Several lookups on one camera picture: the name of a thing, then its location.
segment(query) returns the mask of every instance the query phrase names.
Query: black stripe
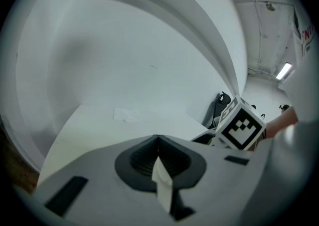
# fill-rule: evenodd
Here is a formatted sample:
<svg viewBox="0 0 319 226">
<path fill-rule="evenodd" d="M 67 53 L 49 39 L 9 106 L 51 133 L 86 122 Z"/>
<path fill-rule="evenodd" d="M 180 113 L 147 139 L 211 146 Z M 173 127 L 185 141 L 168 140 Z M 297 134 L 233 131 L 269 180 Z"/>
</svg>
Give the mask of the black stripe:
<svg viewBox="0 0 319 226">
<path fill-rule="evenodd" d="M 243 158 L 238 158 L 238 157 L 234 157 L 234 156 L 227 156 L 225 158 L 225 160 L 228 160 L 230 162 L 234 162 L 234 163 L 237 163 L 237 164 L 240 164 L 240 165 L 247 165 L 249 160 L 248 159 L 243 159 Z"/>
<path fill-rule="evenodd" d="M 73 177 L 48 201 L 45 207 L 62 217 L 87 182 L 88 180 L 84 177 Z"/>
</svg>

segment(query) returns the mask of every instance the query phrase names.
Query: ceiling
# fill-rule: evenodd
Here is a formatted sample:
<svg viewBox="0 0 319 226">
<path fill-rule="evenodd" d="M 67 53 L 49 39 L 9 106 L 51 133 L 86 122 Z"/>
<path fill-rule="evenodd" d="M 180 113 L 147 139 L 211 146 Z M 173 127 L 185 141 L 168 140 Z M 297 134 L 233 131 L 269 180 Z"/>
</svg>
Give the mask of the ceiling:
<svg viewBox="0 0 319 226">
<path fill-rule="evenodd" d="M 293 0 L 234 0 L 244 27 L 248 74 L 278 82 L 286 62 L 296 66 Z"/>
</svg>

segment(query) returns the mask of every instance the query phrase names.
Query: curved white wall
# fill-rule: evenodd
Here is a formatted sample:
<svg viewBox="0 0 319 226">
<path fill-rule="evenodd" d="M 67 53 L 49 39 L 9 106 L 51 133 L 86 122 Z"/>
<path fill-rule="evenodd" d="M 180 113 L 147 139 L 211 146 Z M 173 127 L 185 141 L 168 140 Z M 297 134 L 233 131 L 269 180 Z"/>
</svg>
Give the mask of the curved white wall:
<svg viewBox="0 0 319 226">
<path fill-rule="evenodd" d="M 23 132 L 9 135 L 37 170 L 79 104 L 201 122 L 217 92 L 243 89 L 246 44 L 231 0 L 33 0 L 19 10 L 20 32 L 1 51 L 11 66 L 1 78 L 1 115 L 8 129 L 18 122 Z M 15 81 L 3 85 L 8 76 Z"/>
</svg>

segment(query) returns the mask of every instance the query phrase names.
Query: person's arm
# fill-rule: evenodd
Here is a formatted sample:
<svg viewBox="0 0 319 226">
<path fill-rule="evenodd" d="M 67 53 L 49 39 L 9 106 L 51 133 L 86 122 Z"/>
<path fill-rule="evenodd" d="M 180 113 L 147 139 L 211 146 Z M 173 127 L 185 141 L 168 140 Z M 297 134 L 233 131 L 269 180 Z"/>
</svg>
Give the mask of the person's arm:
<svg viewBox="0 0 319 226">
<path fill-rule="evenodd" d="M 266 138 L 273 138 L 280 130 L 298 122 L 294 108 L 289 107 L 276 119 L 270 121 L 266 125 Z"/>
</svg>

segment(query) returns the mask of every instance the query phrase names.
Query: white cube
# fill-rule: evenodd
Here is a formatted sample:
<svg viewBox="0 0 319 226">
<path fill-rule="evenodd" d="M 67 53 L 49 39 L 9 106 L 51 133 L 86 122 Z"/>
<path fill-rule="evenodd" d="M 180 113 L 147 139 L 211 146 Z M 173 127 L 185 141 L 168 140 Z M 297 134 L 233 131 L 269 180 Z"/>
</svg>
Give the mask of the white cube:
<svg viewBox="0 0 319 226">
<path fill-rule="evenodd" d="M 221 113 L 216 138 L 232 149 L 248 150 L 265 128 L 255 109 L 237 95 Z"/>
</svg>

